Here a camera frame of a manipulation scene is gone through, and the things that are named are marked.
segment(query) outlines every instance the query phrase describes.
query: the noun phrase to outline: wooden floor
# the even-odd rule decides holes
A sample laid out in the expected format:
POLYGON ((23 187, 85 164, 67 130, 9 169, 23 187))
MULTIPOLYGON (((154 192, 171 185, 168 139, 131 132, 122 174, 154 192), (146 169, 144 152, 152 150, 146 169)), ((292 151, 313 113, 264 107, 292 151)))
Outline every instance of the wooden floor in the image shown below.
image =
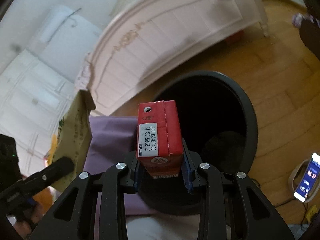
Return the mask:
MULTIPOLYGON (((258 25, 252 26, 241 41, 207 49, 143 90, 114 115, 136 115, 140 102, 148 102, 167 82, 191 70, 226 74, 245 90, 255 108, 259 142, 249 176, 260 182, 263 193, 276 205, 291 197, 287 180, 295 166, 320 152, 320 62, 291 24, 292 15, 301 11, 278 0, 263 2, 269 38, 263 37, 258 25)), ((310 204, 320 207, 320 194, 310 204)), ((300 223, 304 214, 298 201, 277 210, 287 223, 300 223)))

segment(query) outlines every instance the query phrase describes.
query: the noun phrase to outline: white label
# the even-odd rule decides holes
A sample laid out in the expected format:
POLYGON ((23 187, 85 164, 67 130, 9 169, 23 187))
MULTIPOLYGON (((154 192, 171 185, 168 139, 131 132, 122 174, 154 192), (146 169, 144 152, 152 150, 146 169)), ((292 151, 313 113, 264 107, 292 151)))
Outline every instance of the white label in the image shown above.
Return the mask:
POLYGON ((158 154, 157 123, 143 123, 139 125, 138 157, 153 157, 158 154))

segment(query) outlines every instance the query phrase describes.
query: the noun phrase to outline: blue gripper pad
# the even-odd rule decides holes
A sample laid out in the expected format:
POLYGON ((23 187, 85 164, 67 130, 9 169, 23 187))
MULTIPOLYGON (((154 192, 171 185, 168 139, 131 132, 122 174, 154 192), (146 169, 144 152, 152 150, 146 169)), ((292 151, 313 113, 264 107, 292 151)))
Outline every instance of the blue gripper pad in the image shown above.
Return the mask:
POLYGON ((183 153, 183 160, 181 164, 181 173, 183 177, 184 186, 188 190, 188 193, 192 192, 193 189, 193 183, 192 183, 192 174, 191 169, 189 165, 188 158, 186 156, 186 153, 183 153))
POLYGON ((136 192, 138 192, 138 188, 140 187, 142 178, 143 178, 143 173, 145 171, 145 168, 143 165, 141 165, 140 162, 138 162, 138 168, 137 171, 134 173, 134 188, 136 190, 136 192))

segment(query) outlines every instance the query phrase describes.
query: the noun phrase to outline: smartphone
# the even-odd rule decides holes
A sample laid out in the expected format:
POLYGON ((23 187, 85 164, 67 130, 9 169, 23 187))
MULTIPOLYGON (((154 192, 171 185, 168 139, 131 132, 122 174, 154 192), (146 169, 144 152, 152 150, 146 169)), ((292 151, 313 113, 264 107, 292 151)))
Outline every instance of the smartphone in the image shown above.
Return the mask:
POLYGON ((309 162, 306 173, 304 174, 299 186, 294 192, 294 196, 301 202, 305 202, 308 194, 311 192, 318 175, 320 173, 320 156, 313 153, 311 161, 309 162))

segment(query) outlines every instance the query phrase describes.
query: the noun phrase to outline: black trash bin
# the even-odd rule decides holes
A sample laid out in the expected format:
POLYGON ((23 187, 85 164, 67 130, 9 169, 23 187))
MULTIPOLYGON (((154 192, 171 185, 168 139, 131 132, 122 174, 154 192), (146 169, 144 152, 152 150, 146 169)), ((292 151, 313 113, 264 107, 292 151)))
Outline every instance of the black trash bin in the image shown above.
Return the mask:
MULTIPOLYGON (((248 173, 253 163, 258 126, 253 106, 231 78, 212 71, 179 77, 154 99, 175 100, 182 137, 190 151, 220 171, 248 173)), ((199 195, 189 195, 181 174, 173 179, 145 175, 140 195, 152 208, 175 215, 200 211, 199 195)))

